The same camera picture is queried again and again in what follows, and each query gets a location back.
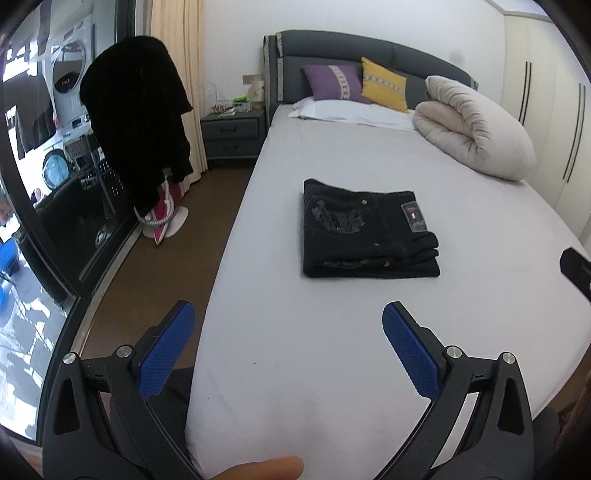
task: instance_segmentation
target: dryer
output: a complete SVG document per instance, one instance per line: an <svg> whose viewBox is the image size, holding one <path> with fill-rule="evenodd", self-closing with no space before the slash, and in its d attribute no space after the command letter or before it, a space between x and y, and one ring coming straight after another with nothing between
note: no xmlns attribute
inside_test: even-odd
<svg viewBox="0 0 591 480"><path fill-rule="evenodd" d="M51 41L48 83L64 141L90 130L90 117L80 102L80 82L96 56L95 25L92 14Z"/></svg>

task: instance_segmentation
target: black coat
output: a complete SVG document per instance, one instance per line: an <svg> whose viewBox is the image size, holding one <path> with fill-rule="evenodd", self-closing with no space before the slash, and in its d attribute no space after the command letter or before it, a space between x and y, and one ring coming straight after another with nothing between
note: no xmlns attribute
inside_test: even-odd
<svg viewBox="0 0 591 480"><path fill-rule="evenodd" d="M109 47L84 75L80 100L140 214L158 203L164 168L177 183L193 172L181 121L192 107L160 40L131 37Z"/></svg>

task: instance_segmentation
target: white wall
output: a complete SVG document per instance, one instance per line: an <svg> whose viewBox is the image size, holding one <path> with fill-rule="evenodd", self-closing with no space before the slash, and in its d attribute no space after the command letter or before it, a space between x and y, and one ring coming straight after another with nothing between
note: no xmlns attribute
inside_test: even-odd
<svg viewBox="0 0 591 480"><path fill-rule="evenodd" d="M503 15L485 0L204 0L205 79L231 99L262 73L265 35L289 29L339 31L394 41L468 72L501 101Z"/></svg>

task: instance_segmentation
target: wardrobe handle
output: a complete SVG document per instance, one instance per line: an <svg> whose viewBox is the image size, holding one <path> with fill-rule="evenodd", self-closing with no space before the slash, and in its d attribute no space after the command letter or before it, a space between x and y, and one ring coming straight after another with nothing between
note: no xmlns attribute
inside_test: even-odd
<svg viewBox="0 0 591 480"><path fill-rule="evenodd" d="M569 170L570 161L573 159L574 147L577 144L577 134L579 133L579 123L580 123L580 121L581 121L581 84L579 83L579 109L577 110L577 125L574 128L573 144L570 147L569 160L566 163L566 168L564 169L564 173L562 175L562 179L563 180L566 178L566 173Z"/></svg>
<svg viewBox="0 0 591 480"><path fill-rule="evenodd" d="M585 125L585 106L586 106L586 101L587 101L587 86L579 83L579 96L581 95L581 90L583 91L583 107L581 108L581 105L579 104L579 109L581 110L581 130L579 132L579 141L577 142L577 150L574 153L573 166L570 167L569 178L567 178L566 183L570 182L570 178L573 175L574 164L576 163L577 158L579 156L579 148L581 146L581 139L583 138L583 127Z"/></svg>
<svg viewBox="0 0 591 480"><path fill-rule="evenodd" d="M527 115L527 108L530 105L530 92L531 92L531 62L529 63L530 73L527 77L527 95L525 96L525 108L523 109L523 119L521 121L521 125L525 125L525 117Z"/></svg>
<svg viewBox="0 0 591 480"><path fill-rule="evenodd" d="M525 90L527 89L527 73L528 73L528 65L529 62L525 62L525 77L523 79L523 95L521 96L521 109L519 109L519 123L523 125L521 121L521 117L523 116L523 106L525 105Z"/></svg>

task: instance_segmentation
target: white pillow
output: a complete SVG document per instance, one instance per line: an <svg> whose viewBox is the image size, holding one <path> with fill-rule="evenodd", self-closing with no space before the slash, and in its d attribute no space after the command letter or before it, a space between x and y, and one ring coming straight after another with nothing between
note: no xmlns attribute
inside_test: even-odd
<svg viewBox="0 0 591 480"><path fill-rule="evenodd" d="M311 118L327 122L344 124L369 125L370 127L393 128L416 132L413 125L413 111L397 112L381 105L349 100L318 100L304 98L294 104L292 118Z"/></svg>

